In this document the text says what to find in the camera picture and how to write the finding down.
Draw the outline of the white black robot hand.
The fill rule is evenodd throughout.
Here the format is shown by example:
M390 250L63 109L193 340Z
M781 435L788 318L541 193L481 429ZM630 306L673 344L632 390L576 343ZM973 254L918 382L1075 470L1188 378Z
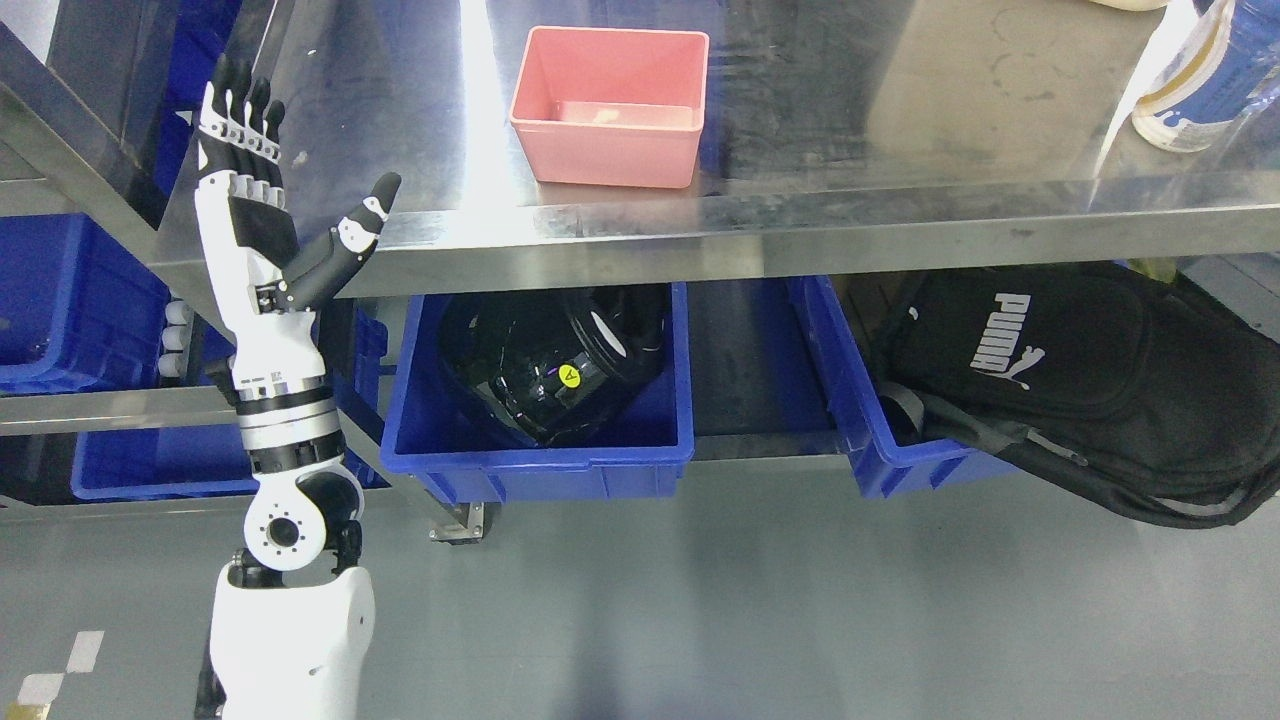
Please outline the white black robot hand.
M219 58L198 108L193 200L218 311L236 342L232 383L252 395L325 374L312 337L317 311L374 255L402 183L385 173L301 243L283 181L284 118L266 79Z

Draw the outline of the white robot forearm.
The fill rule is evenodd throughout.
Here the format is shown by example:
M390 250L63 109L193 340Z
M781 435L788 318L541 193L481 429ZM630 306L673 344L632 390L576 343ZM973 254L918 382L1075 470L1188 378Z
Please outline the white robot forearm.
M346 437L323 375L236 388L257 488L243 544L218 574L207 659L221 719L353 719L376 621L360 562L365 502L344 465Z

